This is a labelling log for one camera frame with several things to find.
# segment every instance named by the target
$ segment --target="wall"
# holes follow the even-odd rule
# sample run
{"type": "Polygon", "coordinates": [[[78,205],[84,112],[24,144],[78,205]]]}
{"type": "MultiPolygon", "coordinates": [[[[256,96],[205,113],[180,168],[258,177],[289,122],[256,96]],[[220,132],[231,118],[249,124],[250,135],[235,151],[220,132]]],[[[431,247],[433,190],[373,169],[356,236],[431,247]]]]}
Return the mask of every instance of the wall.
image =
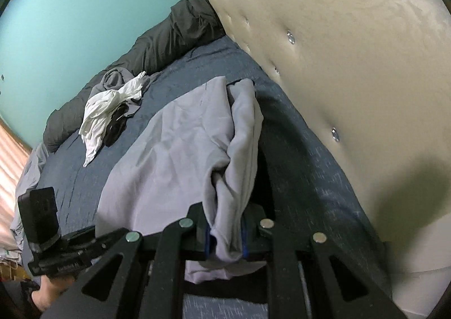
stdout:
{"type": "Polygon", "coordinates": [[[50,113],[178,0],[11,0],[0,17],[0,113],[31,146],[50,113]]]}

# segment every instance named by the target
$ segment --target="tufted headboard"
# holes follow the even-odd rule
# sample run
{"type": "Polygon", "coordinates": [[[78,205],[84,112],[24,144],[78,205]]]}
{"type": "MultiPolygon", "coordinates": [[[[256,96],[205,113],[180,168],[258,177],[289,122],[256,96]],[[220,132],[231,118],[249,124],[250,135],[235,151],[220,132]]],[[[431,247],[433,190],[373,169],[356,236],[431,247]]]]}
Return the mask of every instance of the tufted headboard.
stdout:
{"type": "Polygon", "coordinates": [[[210,2],[346,173],[389,243],[395,302],[425,317],[451,280],[451,14],[443,0],[210,2]]]}

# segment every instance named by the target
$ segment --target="peach curtain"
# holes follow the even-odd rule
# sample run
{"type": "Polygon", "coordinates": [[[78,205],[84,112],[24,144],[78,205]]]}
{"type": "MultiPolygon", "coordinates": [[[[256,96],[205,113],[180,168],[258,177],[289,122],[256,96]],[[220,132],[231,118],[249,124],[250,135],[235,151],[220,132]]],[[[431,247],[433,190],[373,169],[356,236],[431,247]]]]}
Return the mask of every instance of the peach curtain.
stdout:
{"type": "Polygon", "coordinates": [[[0,246],[17,249],[10,224],[14,216],[15,190],[31,150],[0,119],[0,246]]]}

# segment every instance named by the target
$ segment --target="blue bedsheet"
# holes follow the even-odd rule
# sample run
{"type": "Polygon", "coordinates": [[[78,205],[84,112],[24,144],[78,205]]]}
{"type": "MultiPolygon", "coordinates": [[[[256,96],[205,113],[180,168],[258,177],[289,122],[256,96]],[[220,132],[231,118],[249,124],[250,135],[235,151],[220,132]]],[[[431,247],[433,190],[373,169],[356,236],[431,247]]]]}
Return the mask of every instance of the blue bedsheet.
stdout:
{"type": "MultiPolygon", "coordinates": [[[[345,174],[281,88],[228,37],[188,52],[163,70],[144,94],[141,109],[128,120],[118,141],[101,149],[88,167],[83,168],[85,147],[76,133],[49,157],[38,187],[55,188],[62,233],[95,223],[100,194],[111,169],[151,117],[168,102],[215,76],[225,76],[229,82],[249,77],[255,83],[264,116],[260,148],[267,159],[277,222],[304,237],[306,247],[312,233],[325,232],[390,293],[383,244],[345,174]]],[[[28,247],[23,256],[27,262],[28,247]]],[[[202,317],[202,311],[214,318],[267,315],[264,305],[250,304],[254,305],[250,309],[240,303],[227,314],[225,305],[229,302],[189,296],[185,299],[185,317],[202,317]]]]}

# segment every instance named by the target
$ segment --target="bed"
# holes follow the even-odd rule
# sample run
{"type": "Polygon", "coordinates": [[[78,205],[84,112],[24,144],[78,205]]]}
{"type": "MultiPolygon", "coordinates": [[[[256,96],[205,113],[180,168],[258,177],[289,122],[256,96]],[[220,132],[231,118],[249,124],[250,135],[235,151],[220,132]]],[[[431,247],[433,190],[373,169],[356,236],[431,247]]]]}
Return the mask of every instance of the bed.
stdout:
{"type": "MultiPolygon", "coordinates": [[[[55,188],[62,232],[95,223],[109,172],[161,107],[214,76],[249,77],[276,221],[324,231],[425,318],[451,280],[447,1],[209,1],[227,36],[166,66],[87,168],[76,132],[49,156],[38,187],[55,188]]],[[[186,318],[267,315],[258,300],[205,296],[186,296],[186,318]]]]}

